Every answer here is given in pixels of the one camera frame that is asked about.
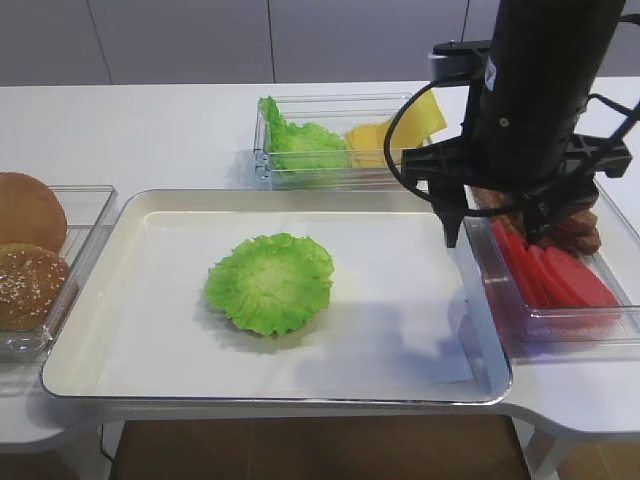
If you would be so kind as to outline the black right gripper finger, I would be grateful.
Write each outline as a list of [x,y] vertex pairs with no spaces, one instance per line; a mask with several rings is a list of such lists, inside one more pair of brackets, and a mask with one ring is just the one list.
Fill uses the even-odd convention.
[[526,241],[536,244],[563,220],[563,203],[558,197],[534,200],[523,197],[522,224]]

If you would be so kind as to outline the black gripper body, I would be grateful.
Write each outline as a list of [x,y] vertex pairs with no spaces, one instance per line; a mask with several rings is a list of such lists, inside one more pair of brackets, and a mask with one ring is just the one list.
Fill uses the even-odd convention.
[[461,136],[433,145],[407,149],[401,155],[401,185],[431,204],[430,181],[480,187],[514,197],[500,208],[467,207],[465,217],[487,218],[511,212],[521,213],[519,200],[558,197],[563,215],[595,203],[594,175],[624,176],[631,153],[621,138],[572,134],[555,142],[546,152],[539,145],[527,145],[522,152],[486,152],[481,142]]

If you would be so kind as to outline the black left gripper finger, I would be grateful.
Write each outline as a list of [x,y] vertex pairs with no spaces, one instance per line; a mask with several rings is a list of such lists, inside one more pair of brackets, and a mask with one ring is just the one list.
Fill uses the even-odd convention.
[[462,184],[439,180],[430,181],[431,205],[440,219],[447,248],[455,248],[459,230],[468,207]]

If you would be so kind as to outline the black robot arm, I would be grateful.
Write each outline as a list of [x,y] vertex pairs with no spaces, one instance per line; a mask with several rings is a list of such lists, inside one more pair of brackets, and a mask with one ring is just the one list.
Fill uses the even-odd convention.
[[479,215],[518,213],[535,242],[598,198],[594,177],[623,176],[631,156],[624,136],[637,108],[606,138],[575,128],[617,26],[620,1],[503,1],[488,41],[441,44],[435,53],[462,59],[446,83],[468,86],[457,137],[408,149],[388,167],[408,191],[429,202],[448,247],[473,215],[466,189],[506,195]]

